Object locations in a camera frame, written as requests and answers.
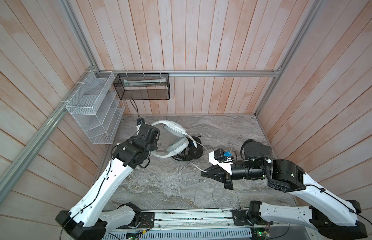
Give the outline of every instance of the black headphones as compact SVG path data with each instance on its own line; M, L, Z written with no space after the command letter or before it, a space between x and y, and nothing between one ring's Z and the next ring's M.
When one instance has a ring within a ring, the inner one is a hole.
M199 139L201 136L194 137L193 139L198 142L202 143L201 140ZM188 162L190 160L198 159L202 156L203 154L203 148L201 145L197 145L197 147L194 146L193 141L191 141L189 138L189 144L188 146L179 154L172 156L173 159L177 161L182 161L182 162Z

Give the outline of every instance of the white headphones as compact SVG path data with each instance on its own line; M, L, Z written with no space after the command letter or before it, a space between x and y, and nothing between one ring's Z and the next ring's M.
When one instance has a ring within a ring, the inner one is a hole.
M166 153L160 153L157 151L151 151L151 154L153 154L156 157L164 158L164 157L171 157L174 155L177 155L178 153L182 152L189 144L189 141L186 136L188 136L194 143L194 146L197 147L197 143L195 140L186 133L186 130L179 125L178 123L175 123L173 121L167 121L167 120L160 120L157 122L154 122L151 124L152 126L157 124L164 124L163 129L172 133L173 135L179 137L179 139L175 140L172 144L167 146Z

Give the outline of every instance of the vent grille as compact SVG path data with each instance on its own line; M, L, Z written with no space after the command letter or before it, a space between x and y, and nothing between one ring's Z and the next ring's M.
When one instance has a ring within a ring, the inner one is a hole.
M126 238L126 232L123 231L112 231L114 235L120 239ZM152 230L147 233L140 234L139 239L233 239L233 238L251 238L250 228L233 228L233 229L195 229L195 230ZM105 240L117 239L116 237L106 234L103 237Z

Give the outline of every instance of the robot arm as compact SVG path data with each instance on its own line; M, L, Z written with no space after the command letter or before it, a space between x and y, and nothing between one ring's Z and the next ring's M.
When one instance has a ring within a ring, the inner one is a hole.
M252 226L265 222L294 223L318 230L331 239L359 239L367 237L366 227L358 221L361 213L355 200L343 200L314 181L302 168L288 160L274 159L271 147L252 139L241 147L242 160L233 161L231 152L217 149L209 153L213 165L202 172L203 177L223 182L225 189L233 189L232 180L267 178L269 187L289 192L311 204L305 207L285 207L251 201L247 222Z
M60 211L56 221L76 240L99 240L105 233L120 226L134 228L141 219L141 210L132 203L120 208L102 212L121 182L148 159L150 151L157 150L156 142L160 130L142 124L137 136L133 136L116 146L106 170L90 188L87 194L69 211Z

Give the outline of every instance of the wire mesh basket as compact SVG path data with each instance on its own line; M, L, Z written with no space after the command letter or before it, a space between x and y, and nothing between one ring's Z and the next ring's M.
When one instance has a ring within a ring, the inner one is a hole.
M116 91L107 93L114 74L92 71L69 100L66 109L92 143L113 144L125 106L119 107Z
M72 114L95 115L114 79L113 72L92 71L66 105Z
M167 73L120 73L114 87L121 100L170 99L170 82Z

